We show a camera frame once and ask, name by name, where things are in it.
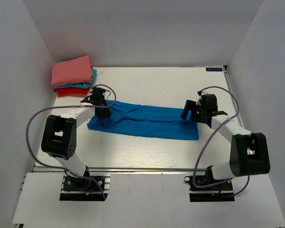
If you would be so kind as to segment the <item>blue t shirt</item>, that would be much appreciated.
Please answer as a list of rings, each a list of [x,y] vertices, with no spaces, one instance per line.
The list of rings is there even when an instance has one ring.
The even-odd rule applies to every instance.
[[[104,119],[97,116],[87,123],[90,130],[107,133],[162,138],[198,140],[196,122],[181,119],[182,109],[116,101],[110,107],[112,114]]]

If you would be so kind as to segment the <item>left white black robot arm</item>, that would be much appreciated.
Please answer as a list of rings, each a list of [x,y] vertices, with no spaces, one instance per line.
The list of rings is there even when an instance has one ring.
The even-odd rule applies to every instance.
[[[79,107],[62,115],[50,115],[43,133],[41,150],[55,158],[66,173],[75,178],[75,185],[82,190],[90,186],[91,178],[87,166],[76,154],[77,128],[93,116],[106,118],[112,114],[105,93],[105,89],[95,87]]]

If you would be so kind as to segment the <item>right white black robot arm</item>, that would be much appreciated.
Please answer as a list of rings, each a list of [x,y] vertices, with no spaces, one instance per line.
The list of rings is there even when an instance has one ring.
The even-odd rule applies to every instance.
[[[243,128],[226,112],[218,110],[214,94],[201,95],[198,101],[187,100],[180,117],[183,120],[190,119],[206,124],[214,132],[220,133],[231,145],[229,161],[209,166],[201,181],[193,177],[196,185],[206,185],[214,190],[224,180],[269,173],[270,161],[265,135]]]

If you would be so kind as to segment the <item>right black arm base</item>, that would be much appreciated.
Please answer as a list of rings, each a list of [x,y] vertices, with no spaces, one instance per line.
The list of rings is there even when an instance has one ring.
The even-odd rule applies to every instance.
[[[202,188],[197,188],[196,186],[193,185],[193,176],[185,176],[183,178],[184,182],[190,185],[189,190],[191,191],[203,191],[203,190],[208,190],[208,191],[214,191],[214,192],[222,192],[222,191],[231,191],[233,190],[232,183],[222,183],[218,184],[220,181],[219,180],[208,180],[206,178],[206,175],[197,175],[195,177],[195,182],[196,185],[202,186]]]

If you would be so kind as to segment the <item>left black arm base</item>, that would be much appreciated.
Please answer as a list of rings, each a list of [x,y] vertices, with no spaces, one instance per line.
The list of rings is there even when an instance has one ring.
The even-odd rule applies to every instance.
[[[92,176],[98,183],[96,184],[92,180],[78,179],[71,176],[65,176],[62,184],[62,190],[66,192],[77,192],[77,191],[91,191],[100,192],[98,184],[103,191],[109,189],[110,177],[106,176]]]

